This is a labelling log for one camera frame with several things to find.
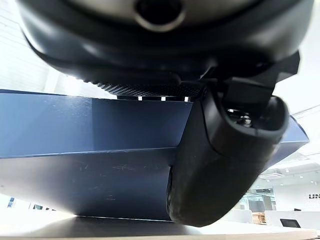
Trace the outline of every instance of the mesh grille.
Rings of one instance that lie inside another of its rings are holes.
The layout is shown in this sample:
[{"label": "mesh grille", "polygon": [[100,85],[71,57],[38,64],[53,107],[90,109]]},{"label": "mesh grille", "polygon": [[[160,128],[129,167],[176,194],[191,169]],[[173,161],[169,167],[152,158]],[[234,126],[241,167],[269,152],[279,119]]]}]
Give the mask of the mesh grille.
[{"label": "mesh grille", "polygon": [[180,85],[149,85],[149,84],[102,84],[98,87],[117,96],[133,97],[197,97],[203,86],[193,83]]}]

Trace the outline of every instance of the computer monitor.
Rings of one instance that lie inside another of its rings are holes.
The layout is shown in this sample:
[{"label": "computer monitor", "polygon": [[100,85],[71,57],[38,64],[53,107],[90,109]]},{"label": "computer monitor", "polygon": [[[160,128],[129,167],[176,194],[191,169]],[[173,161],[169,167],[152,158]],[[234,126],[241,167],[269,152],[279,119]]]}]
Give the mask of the computer monitor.
[{"label": "computer monitor", "polygon": [[281,219],[282,226],[289,227],[289,228],[301,228],[298,221],[295,219]]}]

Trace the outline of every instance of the blue panel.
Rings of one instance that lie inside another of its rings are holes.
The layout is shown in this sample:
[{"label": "blue panel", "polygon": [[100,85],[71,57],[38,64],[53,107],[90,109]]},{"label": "blue panel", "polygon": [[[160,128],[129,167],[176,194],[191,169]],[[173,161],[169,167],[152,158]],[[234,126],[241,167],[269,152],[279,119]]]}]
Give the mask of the blue panel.
[{"label": "blue panel", "polygon": [[192,107],[14,93],[0,102],[0,158],[176,147]]},{"label": "blue panel", "polygon": [[7,158],[0,192],[80,216],[169,220],[171,149]]},{"label": "blue panel", "polygon": [[[0,93],[0,193],[81,216],[168,220],[169,165],[191,107]],[[307,142],[291,119],[271,163]]]}]

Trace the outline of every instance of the screw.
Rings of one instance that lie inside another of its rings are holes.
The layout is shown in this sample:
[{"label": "screw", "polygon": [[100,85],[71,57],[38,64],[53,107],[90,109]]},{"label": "screw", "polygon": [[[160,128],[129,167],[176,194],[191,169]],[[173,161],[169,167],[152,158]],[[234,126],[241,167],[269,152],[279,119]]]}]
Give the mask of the screw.
[{"label": "screw", "polygon": [[240,117],[240,119],[237,121],[238,124],[250,128],[251,127],[251,118],[248,115],[243,115]]}]

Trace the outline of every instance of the ceiling light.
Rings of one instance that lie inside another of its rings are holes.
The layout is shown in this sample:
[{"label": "ceiling light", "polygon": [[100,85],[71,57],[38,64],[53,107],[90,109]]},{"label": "ceiling light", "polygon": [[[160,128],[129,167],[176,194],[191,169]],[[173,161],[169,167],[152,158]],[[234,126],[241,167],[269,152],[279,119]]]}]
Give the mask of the ceiling light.
[{"label": "ceiling light", "polygon": [[68,76],[64,83],[65,94],[68,96],[78,96],[83,82],[74,76]]}]

